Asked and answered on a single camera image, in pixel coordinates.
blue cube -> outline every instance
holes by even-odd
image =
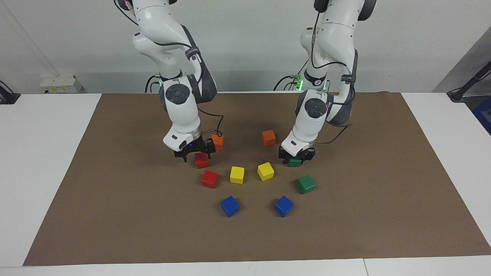
[[[239,210],[239,203],[235,200],[233,196],[229,196],[221,202],[221,208],[223,209],[227,217],[231,217]]]
[[[292,208],[293,202],[290,201],[286,196],[280,198],[278,202],[274,205],[274,209],[283,218],[292,210]]]

orange cube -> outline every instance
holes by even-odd
[[[213,143],[215,144],[215,149],[217,151],[222,151],[223,150],[223,136],[219,137],[216,134],[212,135]]]
[[[265,147],[274,146],[276,144],[276,135],[274,135],[274,131],[268,130],[263,132],[263,145]]]

wall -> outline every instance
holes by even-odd
[[[467,54],[455,65],[433,92],[446,92],[462,87],[484,65],[491,61],[491,28],[476,42]],[[491,77],[476,83],[466,95],[491,94]]]
[[[156,72],[133,49],[137,27],[110,0],[3,1],[56,70],[75,74],[87,92],[140,92]],[[430,92],[491,26],[488,0],[442,2],[378,1],[356,30],[357,91]],[[316,16],[310,0],[180,0],[172,9],[221,91],[271,90],[296,73],[307,58],[300,33]],[[0,76],[17,91],[37,92],[43,69],[1,26]]]

green cube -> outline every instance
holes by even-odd
[[[308,175],[299,179],[297,187],[301,194],[306,194],[315,188],[315,183],[314,180],[312,180],[312,178]]]
[[[303,161],[300,158],[292,158],[288,161],[288,167],[300,167]]]

blue object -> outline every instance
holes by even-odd
[[[223,209],[227,217],[231,217],[239,210],[239,203],[235,200],[233,196],[229,196],[221,202],[221,208]]]
[[[480,106],[472,111],[481,125],[491,135],[491,97],[485,100]]]
[[[292,208],[293,202],[290,201],[286,196],[280,198],[278,202],[274,205],[274,209],[283,218],[292,210]]]

